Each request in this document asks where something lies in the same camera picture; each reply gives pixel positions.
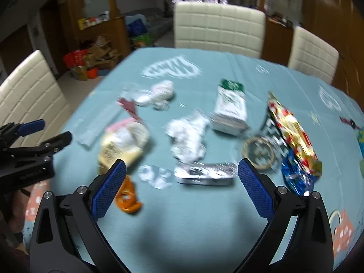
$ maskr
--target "orange container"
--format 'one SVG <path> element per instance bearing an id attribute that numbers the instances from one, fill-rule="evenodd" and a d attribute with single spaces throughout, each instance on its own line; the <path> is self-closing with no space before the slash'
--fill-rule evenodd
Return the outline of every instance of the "orange container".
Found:
<path id="1" fill-rule="evenodd" d="M 87 71 L 89 79 L 95 79 L 99 75 L 99 68 L 93 68 Z"/>

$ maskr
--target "sofa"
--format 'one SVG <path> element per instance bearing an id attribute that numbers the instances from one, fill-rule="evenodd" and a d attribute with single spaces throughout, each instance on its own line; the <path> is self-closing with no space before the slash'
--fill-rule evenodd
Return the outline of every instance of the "sofa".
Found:
<path id="1" fill-rule="evenodd" d="M 172 29 L 173 17 L 164 17 L 163 11 L 159 8 L 144 8 L 123 13 L 123 16 L 125 17 L 125 23 L 129 24 L 138 18 L 145 22 L 143 17 L 137 14 L 141 14 L 145 17 L 146 27 L 148 32 L 150 32 L 152 35 L 153 42 Z"/>

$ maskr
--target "light blue tablecloth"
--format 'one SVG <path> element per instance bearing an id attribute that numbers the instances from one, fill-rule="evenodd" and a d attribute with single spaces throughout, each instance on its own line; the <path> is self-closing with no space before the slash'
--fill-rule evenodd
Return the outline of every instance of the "light blue tablecloth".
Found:
<path id="1" fill-rule="evenodd" d="M 170 151 L 171 140 L 164 125 L 171 119 L 189 115 L 200 108 L 207 116 L 213 111 L 221 78 L 243 83 L 248 110 L 247 123 L 259 129 L 266 114 L 268 91 L 290 109 L 308 134 L 323 176 L 314 189 L 321 193 L 328 215 L 345 209 L 354 225 L 350 248 L 339 252 L 336 267 L 348 254 L 363 230 L 363 177 L 359 169 L 362 155 L 357 131 L 340 121 L 353 119 L 364 125 L 358 105 L 343 92 L 318 78 L 306 76 L 284 66 L 241 55 L 192 49 L 140 49 L 119 64 L 85 99 L 68 121 L 65 130 L 76 132 L 90 112 L 97 115 L 114 102 L 122 82 L 135 82 L 148 89 L 163 79 L 175 85 L 175 97 L 168 111 L 151 106 L 138 107 L 139 116 L 151 135 L 151 150 L 138 165 L 157 165 L 174 169 L 176 159 Z M 122 112 L 115 120 L 128 117 Z M 99 141 L 86 150 L 74 136 L 72 144 L 55 155 L 56 176 L 52 189 L 57 195 L 88 185 L 98 174 Z M 236 139 L 216 134 L 205 135 L 204 162 L 232 160 Z M 140 180 L 135 168 L 129 174 L 144 203 L 137 215 L 121 212 L 112 204 L 98 225 L 120 259 L 132 272 L 232 272 L 252 248 L 267 221 L 260 218 L 241 182 L 231 187 L 186 186 L 173 182 L 158 190 Z M 284 185 L 281 172 L 270 178 Z M 290 239 L 292 218 L 273 261 L 279 260 Z M 80 240 L 82 257 L 92 262 Z"/>

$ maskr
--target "red bag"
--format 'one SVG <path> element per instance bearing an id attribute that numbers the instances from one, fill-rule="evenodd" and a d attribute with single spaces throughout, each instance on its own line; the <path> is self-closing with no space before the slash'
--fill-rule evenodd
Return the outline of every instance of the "red bag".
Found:
<path id="1" fill-rule="evenodd" d="M 87 49 L 83 49 L 83 50 L 72 51 L 66 54 L 63 57 L 63 61 L 66 67 L 68 69 L 72 69 L 75 66 L 85 65 L 82 58 L 87 54 L 87 52 L 88 52 Z"/>

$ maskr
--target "white chair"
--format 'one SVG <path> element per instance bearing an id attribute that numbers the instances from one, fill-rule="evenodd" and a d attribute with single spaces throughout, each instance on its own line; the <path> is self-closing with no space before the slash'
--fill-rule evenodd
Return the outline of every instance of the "white chair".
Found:
<path id="1" fill-rule="evenodd" d="M 260 58 L 265 14 L 234 5 L 180 2 L 175 5 L 176 48 L 227 51 Z"/>
<path id="2" fill-rule="evenodd" d="M 294 29 L 288 67 L 331 84 L 339 53 L 330 44 L 297 26 Z"/>
<path id="3" fill-rule="evenodd" d="M 42 53 L 29 55 L 0 86 L 0 126 L 44 119 L 43 131 L 19 138 L 14 147 L 36 146 L 57 135 L 71 115 Z"/>

